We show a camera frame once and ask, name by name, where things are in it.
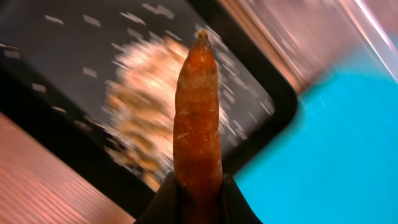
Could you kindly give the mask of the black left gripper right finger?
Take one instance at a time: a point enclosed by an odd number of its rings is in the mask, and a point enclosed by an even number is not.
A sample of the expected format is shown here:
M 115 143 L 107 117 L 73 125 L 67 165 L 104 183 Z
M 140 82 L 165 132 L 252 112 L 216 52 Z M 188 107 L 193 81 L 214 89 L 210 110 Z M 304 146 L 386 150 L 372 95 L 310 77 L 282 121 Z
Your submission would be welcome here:
M 220 196 L 221 224 L 262 224 L 230 174 L 223 175 Z

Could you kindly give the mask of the orange carrot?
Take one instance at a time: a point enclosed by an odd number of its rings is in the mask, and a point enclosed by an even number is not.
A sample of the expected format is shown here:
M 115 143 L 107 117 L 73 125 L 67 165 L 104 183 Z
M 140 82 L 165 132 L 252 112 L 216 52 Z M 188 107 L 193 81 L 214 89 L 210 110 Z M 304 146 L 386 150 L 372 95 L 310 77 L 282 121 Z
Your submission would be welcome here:
M 178 76 L 173 136 L 182 223 L 218 223 L 223 178 L 218 72 L 208 35 L 197 32 Z

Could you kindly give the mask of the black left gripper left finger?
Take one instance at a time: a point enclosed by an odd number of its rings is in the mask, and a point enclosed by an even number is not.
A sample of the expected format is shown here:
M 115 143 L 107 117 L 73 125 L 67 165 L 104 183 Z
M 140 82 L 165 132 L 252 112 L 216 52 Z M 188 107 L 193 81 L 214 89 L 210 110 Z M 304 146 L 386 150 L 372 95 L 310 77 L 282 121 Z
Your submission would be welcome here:
M 167 174 L 149 206 L 134 224 L 176 224 L 177 184 L 174 172 Z

